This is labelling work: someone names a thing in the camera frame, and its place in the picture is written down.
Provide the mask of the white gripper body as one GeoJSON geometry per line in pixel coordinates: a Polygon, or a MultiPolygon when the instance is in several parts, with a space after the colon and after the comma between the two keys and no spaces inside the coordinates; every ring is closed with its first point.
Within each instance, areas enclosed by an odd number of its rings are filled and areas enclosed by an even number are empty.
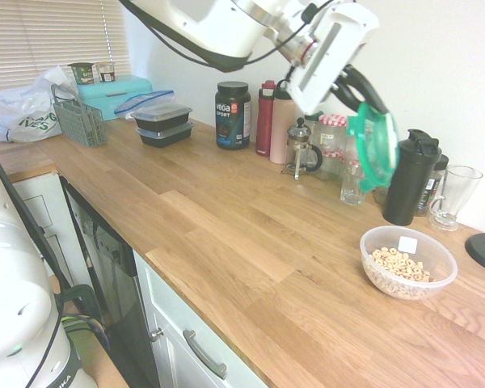
{"type": "Polygon", "coordinates": [[[317,112],[330,95],[335,81],[344,79],[344,67],[351,64],[379,27],[375,14],[356,2],[337,2],[327,6],[312,32],[315,43],[298,66],[287,91],[306,114],[317,112]]]}

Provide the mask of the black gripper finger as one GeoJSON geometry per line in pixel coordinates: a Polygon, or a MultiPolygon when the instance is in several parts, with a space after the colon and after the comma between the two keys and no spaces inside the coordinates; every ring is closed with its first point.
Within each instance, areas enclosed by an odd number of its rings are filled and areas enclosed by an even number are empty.
{"type": "Polygon", "coordinates": [[[357,90],[364,98],[365,102],[373,107],[377,112],[385,115],[389,112],[379,94],[375,91],[368,79],[353,65],[347,64],[344,67],[346,76],[344,83],[357,90]]]}
{"type": "Polygon", "coordinates": [[[334,95],[338,100],[351,110],[358,110],[361,105],[359,100],[350,90],[350,86],[344,79],[338,78],[335,81],[334,95]]]}

